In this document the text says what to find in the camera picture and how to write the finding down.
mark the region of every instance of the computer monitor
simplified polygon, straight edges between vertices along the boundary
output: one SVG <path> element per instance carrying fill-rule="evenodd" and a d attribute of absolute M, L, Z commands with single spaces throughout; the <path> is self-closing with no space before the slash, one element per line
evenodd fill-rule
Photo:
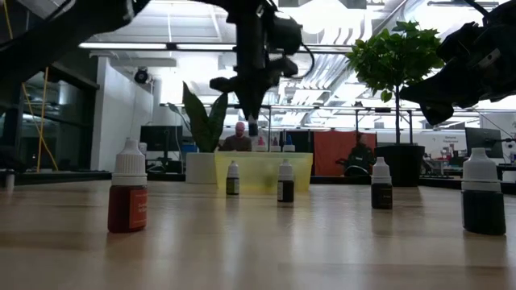
<path fill-rule="evenodd" d="M 466 128 L 465 130 L 468 156 L 471 156 L 473 148 L 485 148 L 485 154 L 489 158 L 503 158 L 499 130 L 479 128 Z"/>
<path fill-rule="evenodd" d="M 147 151 L 180 151 L 183 127 L 142 126 L 139 141 L 147 144 Z"/>

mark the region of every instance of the potted plant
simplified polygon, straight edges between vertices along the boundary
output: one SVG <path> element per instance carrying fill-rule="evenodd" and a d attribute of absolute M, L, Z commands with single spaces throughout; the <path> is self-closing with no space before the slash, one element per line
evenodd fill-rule
<path fill-rule="evenodd" d="M 400 90 L 422 81 L 433 68 L 444 63 L 436 55 L 440 45 L 435 29 L 419 30 L 417 22 L 396 22 L 390 34 L 384 29 L 368 41 L 358 39 L 348 63 L 373 94 L 381 91 L 381 99 L 396 100 L 396 146 L 378 147 L 377 156 L 385 157 L 395 186 L 417 186 L 424 147 L 400 142 Z"/>
<path fill-rule="evenodd" d="M 186 155 L 186 182 L 191 184 L 216 184 L 214 151 L 223 132 L 227 110 L 227 93 L 218 97 L 211 106 L 211 112 L 208 115 L 201 100 L 183 83 L 183 103 L 189 117 L 189 122 L 185 120 L 185 124 L 188 130 L 192 132 L 193 140 L 199 148 L 198 153 L 188 153 Z M 169 104 L 169 108 L 179 113 L 174 105 Z"/>

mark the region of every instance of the security camera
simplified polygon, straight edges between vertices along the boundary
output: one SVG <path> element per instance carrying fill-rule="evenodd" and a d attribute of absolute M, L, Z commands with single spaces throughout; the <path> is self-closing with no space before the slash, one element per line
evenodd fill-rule
<path fill-rule="evenodd" d="M 152 81 L 152 76 L 148 73 L 148 68 L 138 68 L 135 74 L 135 82 L 141 85 L 146 85 Z"/>

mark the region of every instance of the yellow cable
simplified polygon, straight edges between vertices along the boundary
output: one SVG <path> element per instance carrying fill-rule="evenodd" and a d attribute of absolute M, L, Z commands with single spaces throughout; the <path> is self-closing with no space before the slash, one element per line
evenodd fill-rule
<path fill-rule="evenodd" d="M 12 27 L 10 26 L 9 10 L 7 9 L 7 0 L 4 0 L 3 8 L 4 8 L 4 11 L 5 11 L 5 14 L 6 14 L 7 29 L 9 30 L 9 36 L 10 36 L 11 39 L 13 39 L 14 36 L 13 36 Z M 52 162 L 54 164 L 54 167 L 56 168 L 56 171 L 59 171 L 59 168 L 57 167 L 57 163 L 54 160 L 54 156 L 52 155 L 52 153 L 48 149 L 47 143 L 45 142 L 45 139 L 43 138 L 43 131 L 40 130 L 40 127 L 38 126 L 38 123 L 35 121 L 34 111 L 32 111 L 31 100 L 29 99 L 29 94 L 27 93 L 27 88 L 25 87 L 25 83 L 22 83 L 22 89 L 23 89 L 23 94 L 25 95 L 25 99 L 27 100 L 27 104 L 29 106 L 29 111 L 31 112 L 31 115 L 32 115 L 32 121 L 34 122 L 35 128 L 37 129 L 38 134 L 40 135 L 40 149 L 41 149 L 41 142 L 43 141 L 43 145 L 45 146 L 45 150 L 50 155 L 50 159 L 52 160 Z"/>
<path fill-rule="evenodd" d="M 25 100 L 27 101 L 27 104 L 29 106 L 29 111 L 31 112 L 32 121 L 34 122 L 35 128 L 37 129 L 39 136 L 43 136 L 43 133 L 41 132 L 40 127 L 38 126 L 38 122 L 35 120 L 34 111 L 32 110 L 31 99 L 29 98 L 29 94 L 27 93 L 27 88 L 25 87 L 24 83 L 22 83 L 22 89 L 23 89 L 23 94 L 25 95 Z M 47 146 L 47 143 L 45 142 L 45 139 L 41 138 L 41 140 L 43 141 L 43 145 L 45 146 L 45 150 L 47 151 L 48 155 L 50 155 L 50 159 L 52 160 L 52 163 L 54 164 L 54 168 L 56 169 L 56 171 L 59 171 L 59 168 L 57 167 L 56 160 L 54 159 L 54 156 L 52 155 L 52 153 L 48 149 L 48 146 Z"/>
<path fill-rule="evenodd" d="M 47 101 L 47 83 L 48 83 L 48 67 L 45 68 L 45 82 L 43 84 L 43 104 L 41 105 L 41 135 L 40 135 L 40 148 L 38 149 L 38 167 L 37 172 L 40 173 L 40 165 L 41 165 L 41 140 L 43 140 L 43 129 L 45 123 L 45 102 Z"/>
<path fill-rule="evenodd" d="M 6 12 L 6 21 L 7 21 L 7 29 L 9 29 L 9 36 L 11 39 L 14 38 L 13 36 L 13 29 L 10 26 L 10 20 L 9 20 L 9 11 L 7 9 L 7 0 L 3 2 L 3 10 Z"/>

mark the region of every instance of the white planter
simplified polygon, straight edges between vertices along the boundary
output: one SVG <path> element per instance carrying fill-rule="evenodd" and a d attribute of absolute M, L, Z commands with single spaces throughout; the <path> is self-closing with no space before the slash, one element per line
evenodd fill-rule
<path fill-rule="evenodd" d="M 217 184 L 214 153 L 186 154 L 186 183 Z"/>

